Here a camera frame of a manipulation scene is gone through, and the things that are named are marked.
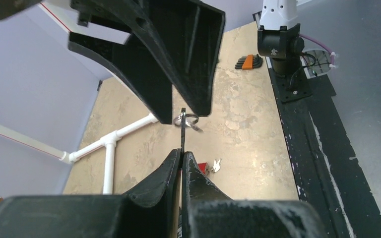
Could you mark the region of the silver key bunch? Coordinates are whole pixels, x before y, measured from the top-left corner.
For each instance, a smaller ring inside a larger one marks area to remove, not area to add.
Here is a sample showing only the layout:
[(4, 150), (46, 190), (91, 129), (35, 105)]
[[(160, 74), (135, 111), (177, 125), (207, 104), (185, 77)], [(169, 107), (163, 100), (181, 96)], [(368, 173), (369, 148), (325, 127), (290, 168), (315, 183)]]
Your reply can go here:
[(185, 108), (181, 108), (181, 112), (173, 119), (173, 125), (181, 130), (181, 153), (185, 152), (186, 129), (190, 128), (196, 132), (203, 133), (203, 130), (196, 124), (199, 122), (199, 116), (186, 112)]

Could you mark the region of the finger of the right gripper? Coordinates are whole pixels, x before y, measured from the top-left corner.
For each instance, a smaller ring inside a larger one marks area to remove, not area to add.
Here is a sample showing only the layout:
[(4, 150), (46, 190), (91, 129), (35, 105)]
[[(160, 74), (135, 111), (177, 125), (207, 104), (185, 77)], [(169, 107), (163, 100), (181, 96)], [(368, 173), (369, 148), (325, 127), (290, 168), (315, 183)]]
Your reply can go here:
[(162, 124), (172, 123), (172, 84), (146, 48), (74, 32), (69, 34), (68, 48), (117, 76)]
[(200, 0), (73, 0), (78, 24), (128, 33), (146, 48), (191, 110), (210, 115), (225, 12)]

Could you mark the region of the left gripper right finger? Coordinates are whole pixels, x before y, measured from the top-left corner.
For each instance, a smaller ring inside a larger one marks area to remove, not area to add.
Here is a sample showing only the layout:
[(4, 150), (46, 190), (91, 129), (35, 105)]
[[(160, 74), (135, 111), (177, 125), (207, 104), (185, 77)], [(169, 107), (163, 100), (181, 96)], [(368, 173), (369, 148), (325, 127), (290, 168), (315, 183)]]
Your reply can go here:
[(184, 238), (325, 238), (314, 208), (296, 200), (233, 200), (199, 167), (192, 152), (183, 156), (182, 236)]

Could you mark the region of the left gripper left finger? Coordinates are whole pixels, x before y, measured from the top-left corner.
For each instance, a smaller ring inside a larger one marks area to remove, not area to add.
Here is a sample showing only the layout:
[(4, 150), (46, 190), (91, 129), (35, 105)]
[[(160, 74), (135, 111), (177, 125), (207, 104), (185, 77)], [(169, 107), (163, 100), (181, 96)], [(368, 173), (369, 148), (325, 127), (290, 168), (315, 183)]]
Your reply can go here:
[(14, 196), (0, 203), (0, 238), (174, 238), (182, 152), (122, 194)]

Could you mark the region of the small silver key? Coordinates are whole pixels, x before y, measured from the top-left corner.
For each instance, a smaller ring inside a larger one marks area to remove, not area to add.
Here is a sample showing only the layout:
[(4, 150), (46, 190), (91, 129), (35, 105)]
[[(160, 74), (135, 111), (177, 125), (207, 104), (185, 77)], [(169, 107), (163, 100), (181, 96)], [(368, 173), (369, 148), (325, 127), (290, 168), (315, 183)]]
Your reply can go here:
[(221, 161), (222, 161), (222, 159), (215, 159), (214, 160), (214, 163), (211, 167), (211, 171), (213, 173), (217, 173), (221, 169)]

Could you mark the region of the red cable lock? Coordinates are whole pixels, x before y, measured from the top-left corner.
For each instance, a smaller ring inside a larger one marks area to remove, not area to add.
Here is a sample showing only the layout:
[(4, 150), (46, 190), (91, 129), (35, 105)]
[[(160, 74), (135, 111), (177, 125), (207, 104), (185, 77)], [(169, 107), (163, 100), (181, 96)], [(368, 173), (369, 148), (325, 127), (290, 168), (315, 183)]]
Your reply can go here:
[(210, 167), (209, 167), (209, 164), (207, 162), (198, 163), (198, 167), (202, 171), (202, 173), (205, 174), (206, 176), (209, 174)]

